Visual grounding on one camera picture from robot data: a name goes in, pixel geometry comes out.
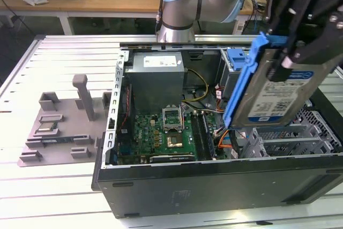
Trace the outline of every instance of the sticker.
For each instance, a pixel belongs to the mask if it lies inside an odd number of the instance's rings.
[[[146,56],[144,67],[176,67],[176,56]]]
[[[231,149],[231,155],[237,159],[238,158],[238,153],[234,150],[234,149]]]
[[[253,122],[276,121],[283,117],[297,99],[298,89],[307,84],[312,71],[293,71],[285,82],[266,82],[248,118]]]
[[[42,143],[56,143],[56,142],[57,142],[57,140],[55,140],[55,139],[46,139],[46,140],[42,141]]]
[[[238,133],[238,135],[239,136],[237,136],[237,139],[246,139],[247,138],[247,135],[245,134],[245,131]]]
[[[215,94],[217,95],[217,99],[221,99],[221,91],[216,91]]]

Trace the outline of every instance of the wooden desk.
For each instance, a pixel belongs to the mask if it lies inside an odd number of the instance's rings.
[[[59,17],[66,35],[74,34],[70,17],[155,18],[159,7],[159,0],[49,0],[49,3],[37,6],[31,6],[23,0],[5,1],[19,16]],[[251,14],[251,0],[245,0],[237,21],[244,23]],[[12,15],[2,2],[0,2],[1,15]]]

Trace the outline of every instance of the robotic arm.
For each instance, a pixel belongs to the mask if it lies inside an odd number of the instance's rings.
[[[163,0],[159,42],[195,41],[193,22],[229,23],[238,15],[243,0]]]
[[[343,60],[343,0],[268,0],[266,20],[227,105],[227,127],[287,125]]]

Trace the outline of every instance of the slotted worktable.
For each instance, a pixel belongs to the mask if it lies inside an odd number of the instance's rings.
[[[197,38],[242,43],[251,39]],[[118,42],[135,40],[151,42],[154,36],[48,36],[35,40],[24,54],[0,89],[1,229],[224,228],[223,224],[270,228],[258,226],[256,221],[269,221],[276,225],[273,228],[337,228],[343,224],[343,185],[309,205],[116,220],[103,194],[91,190],[94,163],[18,167],[18,157],[40,108],[41,93],[55,91],[61,99],[76,98],[73,75],[85,73],[91,95],[100,97],[113,85]],[[320,89],[343,114],[340,73],[329,75]]]

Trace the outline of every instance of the computer case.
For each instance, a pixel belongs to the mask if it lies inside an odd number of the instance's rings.
[[[319,89],[310,102],[304,110],[320,114],[325,121],[316,125],[325,131],[327,124],[342,142],[343,117]],[[103,150],[110,142],[105,143],[98,149],[92,188],[103,192],[116,218],[308,204],[343,182],[341,146],[336,153],[314,156],[103,169]]]

